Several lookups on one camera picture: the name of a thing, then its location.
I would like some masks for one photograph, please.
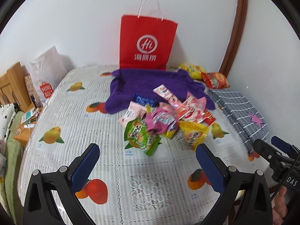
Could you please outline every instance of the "white lace tablecloth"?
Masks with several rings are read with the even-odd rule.
[[[126,110],[114,115],[86,111],[88,105],[109,97],[113,77],[100,74],[116,69],[117,65],[76,68],[55,90],[25,149],[18,179],[21,203],[24,205],[35,169],[42,173],[57,171],[81,155],[90,143],[96,143],[100,158],[89,179],[100,179],[107,185],[108,200],[98,205],[90,197],[79,199],[96,224],[182,225],[203,220],[219,194],[207,183],[197,190],[189,188],[189,176],[201,167],[180,131],[172,139],[163,140],[148,157],[140,149],[125,149],[124,128],[118,119]],[[68,91],[76,82],[82,82],[84,89]],[[229,134],[214,140],[210,132],[205,143],[211,151],[242,172],[266,170],[268,163],[263,158],[248,160],[246,147],[222,111],[217,108],[212,113]],[[40,141],[55,126],[60,127],[64,143]],[[57,193],[53,194],[65,223],[72,224]]]

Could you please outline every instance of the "white plastic bag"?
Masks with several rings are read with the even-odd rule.
[[[33,86],[43,106],[67,74],[56,47],[53,46],[28,65]]]

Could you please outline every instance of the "green blanket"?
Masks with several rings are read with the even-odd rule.
[[[23,221],[23,207],[18,196],[17,183],[24,148],[14,139],[14,135],[23,114],[17,112],[13,120],[4,153],[7,159],[4,177],[5,194],[10,216],[16,225],[22,224]]]

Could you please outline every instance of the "candy wrapper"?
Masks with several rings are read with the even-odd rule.
[[[154,129],[158,134],[170,139],[178,129],[178,119],[174,109],[166,103],[160,102],[160,107],[151,109],[147,105],[145,122],[147,130]]]
[[[204,110],[203,118],[208,125],[211,125],[216,120],[208,110]]]
[[[135,95],[134,101],[138,104],[141,104],[142,106],[146,106],[147,104],[149,104],[151,107],[155,107],[156,105],[156,100],[142,97],[138,94]]]
[[[192,99],[192,100],[194,100],[193,101],[193,103],[195,102],[195,101],[197,101],[197,107],[199,107],[202,111],[204,111],[205,110],[205,108],[206,108],[206,103],[207,103],[207,99],[206,99],[206,97],[202,97],[202,98],[200,98],[200,99],[197,99],[194,95],[192,95],[192,93],[191,92],[187,92],[187,100],[188,99]]]
[[[209,132],[209,127],[193,122],[179,121],[179,127],[193,151],[196,151],[196,147],[203,143]]]
[[[125,115],[119,118],[119,123],[126,127],[128,122],[136,118],[142,118],[145,113],[146,107],[131,101]]]
[[[201,73],[203,81],[210,89],[223,89],[230,87],[226,77],[222,73]]]
[[[153,90],[156,94],[168,101],[168,103],[175,109],[178,119],[181,119],[189,112],[189,108],[184,106],[180,100],[169,91],[164,85],[161,85]]]
[[[203,67],[193,64],[182,63],[179,65],[179,68],[187,71],[189,76],[194,80],[202,80],[201,72],[206,73]]]
[[[190,108],[190,112],[187,113],[182,120],[201,123],[203,121],[204,110],[206,106],[206,98],[202,97],[197,99],[190,92],[187,93],[187,99],[183,102],[183,105]]]
[[[124,140],[134,141],[147,156],[151,156],[156,151],[161,138],[155,131],[147,131],[146,128],[146,124],[140,118],[130,121],[125,128]]]

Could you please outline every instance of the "paper bag handle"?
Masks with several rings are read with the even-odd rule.
[[[142,4],[142,1],[143,0],[141,0],[141,2],[139,3],[139,13],[138,13],[138,18],[140,17],[140,14],[141,14],[141,10],[142,10],[142,8],[143,8],[143,5],[145,4],[145,2],[147,1],[147,0],[145,0],[144,2],[143,2],[143,4]],[[158,7],[158,14],[157,14],[157,19],[159,18],[159,13],[160,13],[160,4],[159,4],[159,0],[157,0],[157,7]],[[164,12],[162,12],[163,13],[163,15],[162,15],[162,18],[161,18],[161,20],[163,21],[164,20]]]

